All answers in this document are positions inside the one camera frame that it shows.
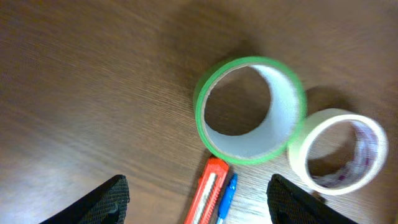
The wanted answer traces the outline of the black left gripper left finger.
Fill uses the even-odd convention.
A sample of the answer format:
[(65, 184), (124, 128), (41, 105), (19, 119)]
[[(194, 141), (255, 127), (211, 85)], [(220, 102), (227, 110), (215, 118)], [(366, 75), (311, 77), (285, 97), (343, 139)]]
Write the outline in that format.
[(129, 201), (126, 177), (115, 175), (43, 222), (45, 224), (124, 224)]

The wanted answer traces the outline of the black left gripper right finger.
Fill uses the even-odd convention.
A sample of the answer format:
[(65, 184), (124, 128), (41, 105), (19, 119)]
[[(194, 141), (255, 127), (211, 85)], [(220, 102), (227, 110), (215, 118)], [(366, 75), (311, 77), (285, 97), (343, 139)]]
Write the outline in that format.
[(273, 224), (357, 224), (280, 174), (267, 185), (267, 204)]

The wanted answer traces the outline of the blue pen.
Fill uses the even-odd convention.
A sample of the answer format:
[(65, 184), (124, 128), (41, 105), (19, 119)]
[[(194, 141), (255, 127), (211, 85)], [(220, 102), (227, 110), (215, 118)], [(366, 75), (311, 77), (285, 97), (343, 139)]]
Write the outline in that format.
[(225, 188), (223, 197), (220, 201), (216, 224), (222, 224), (228, 215), (236, 191), (237, 181), (238, 181), (238, 175), (237, 173), (234, 173), (231, 179), (229, 180)]

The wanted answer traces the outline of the white masking tape roll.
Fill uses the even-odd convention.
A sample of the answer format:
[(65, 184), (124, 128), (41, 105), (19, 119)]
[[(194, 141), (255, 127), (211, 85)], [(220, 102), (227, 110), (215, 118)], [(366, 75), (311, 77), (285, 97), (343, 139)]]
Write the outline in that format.
[(377, 176), (389, 143), (375, 120), (342, 109), (310, 115), (288, 146), (292, 170), (312, 190), (342, 195), (364, 187)]

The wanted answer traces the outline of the orange utility knife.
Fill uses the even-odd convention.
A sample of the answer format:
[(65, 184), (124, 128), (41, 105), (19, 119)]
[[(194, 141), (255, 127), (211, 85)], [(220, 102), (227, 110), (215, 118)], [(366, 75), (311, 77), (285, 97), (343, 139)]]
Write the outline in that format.
[(228, 171), (225, 161), (215, 157), (207, 160), (184, 224), (209, 224)]

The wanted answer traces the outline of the green tape roll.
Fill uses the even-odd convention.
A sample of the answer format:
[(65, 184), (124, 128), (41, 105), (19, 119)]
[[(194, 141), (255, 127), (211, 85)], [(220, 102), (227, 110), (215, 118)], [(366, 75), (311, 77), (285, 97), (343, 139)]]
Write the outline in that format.
[(307, 98), (299, 77), (283, 63), (229, 58), (198, 80), (193, 113), (213, 155), (230, 164), (259, 164), (283, 153), (300, 132)]

